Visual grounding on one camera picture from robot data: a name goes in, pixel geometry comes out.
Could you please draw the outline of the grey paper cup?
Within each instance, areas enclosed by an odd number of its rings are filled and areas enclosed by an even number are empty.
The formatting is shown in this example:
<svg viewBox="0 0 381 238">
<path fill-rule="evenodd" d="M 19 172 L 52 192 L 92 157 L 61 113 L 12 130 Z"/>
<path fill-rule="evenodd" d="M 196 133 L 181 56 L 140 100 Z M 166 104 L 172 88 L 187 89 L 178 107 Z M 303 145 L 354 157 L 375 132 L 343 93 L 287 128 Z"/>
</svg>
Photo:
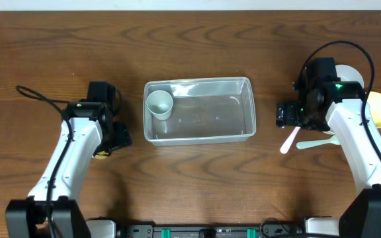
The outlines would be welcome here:
<svg viewBox="0 0 381 238">
<path fill-rule="evenodd" d="M 166 120 L 173 110 L 173 97 L 167 91 L 154 91 L 147 97 L 146 106 L 158 120 Z"/>
</svg>

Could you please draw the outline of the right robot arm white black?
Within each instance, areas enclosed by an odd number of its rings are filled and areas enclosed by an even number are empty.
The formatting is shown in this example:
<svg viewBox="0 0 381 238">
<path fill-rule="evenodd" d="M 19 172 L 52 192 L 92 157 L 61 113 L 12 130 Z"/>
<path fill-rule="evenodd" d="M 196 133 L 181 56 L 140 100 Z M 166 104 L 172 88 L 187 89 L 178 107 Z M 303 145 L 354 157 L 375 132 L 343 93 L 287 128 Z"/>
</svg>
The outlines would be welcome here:
<svg viewBox="0 0 381 238">
<path fill-rule="evenodd" d="M 350 166 L 357 197 L 340 218 L 306 218 L 305 237 L 381 237 L 381 135 L 359 76 L 339 74 L 333 58 L 302 68 L 298 100 L 277 105 L 276 126 L 294 127 L 280 148 L 287 153 L 299 130 L 333 134 Z"/>
</svg>

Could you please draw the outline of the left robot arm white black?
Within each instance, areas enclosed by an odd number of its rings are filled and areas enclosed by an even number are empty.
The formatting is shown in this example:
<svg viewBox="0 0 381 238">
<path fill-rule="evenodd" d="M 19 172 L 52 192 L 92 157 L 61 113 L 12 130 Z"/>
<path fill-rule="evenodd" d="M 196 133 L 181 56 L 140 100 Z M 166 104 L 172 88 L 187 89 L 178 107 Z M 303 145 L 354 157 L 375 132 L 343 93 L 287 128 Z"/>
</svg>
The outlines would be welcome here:
<svg viewBox="0 0 381 238">
<path fill-rule="evenodd" d="M 116 120 L 122 96 L 104 81 L 89 83 L 87 96 L 66 102 L 66 108 L 25 86 L 25 97 L 47 102 L 62 118 L 61 132 L 50 161 L 24 200 L 11 200 L 5 210 L 9 237 L 119 237 L 121 228 L 110 218 L 86 220 L 79 196 L 90 162 L 106 159 L 132 140 L 125 123 Z"/>
</svg>

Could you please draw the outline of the clear plastic container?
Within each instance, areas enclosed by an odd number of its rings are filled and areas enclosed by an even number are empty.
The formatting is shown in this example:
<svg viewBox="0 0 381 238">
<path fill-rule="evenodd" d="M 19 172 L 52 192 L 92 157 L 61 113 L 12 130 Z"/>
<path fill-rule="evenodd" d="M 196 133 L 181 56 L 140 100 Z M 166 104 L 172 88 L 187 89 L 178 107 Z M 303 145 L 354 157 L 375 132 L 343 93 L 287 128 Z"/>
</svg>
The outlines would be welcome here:
<svg viewBox="0 0 381 238">
<path fill-rule="evenodd" d="M 148 97 L 165 91 L 172 113 L 159 120 Z M 245 141 L 257 131 L 251 82 L 246 77 L 150 81 L 144 87 L 144 137 L 155 146 Z"/>
</svg>

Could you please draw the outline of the yellow paper cup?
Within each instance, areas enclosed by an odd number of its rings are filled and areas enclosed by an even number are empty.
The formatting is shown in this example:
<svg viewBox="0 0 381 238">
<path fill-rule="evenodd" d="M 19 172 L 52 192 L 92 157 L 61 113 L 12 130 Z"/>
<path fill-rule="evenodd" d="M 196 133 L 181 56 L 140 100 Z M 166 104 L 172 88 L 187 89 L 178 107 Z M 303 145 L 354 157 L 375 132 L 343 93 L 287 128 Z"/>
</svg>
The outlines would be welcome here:
<svg viewBox="0 0 381 238">
<path fill-rule="evenodd" d="M 99 160 L 103 160 L 103 159 L 106 159 L 110 156 L 110 153 L 109 152 L 106 152 L 106 151 L 100 151 L 98 152 L 97 154 L 95 154 L 93 156 L 94 159 L 99 159 Z"/>
</svg>

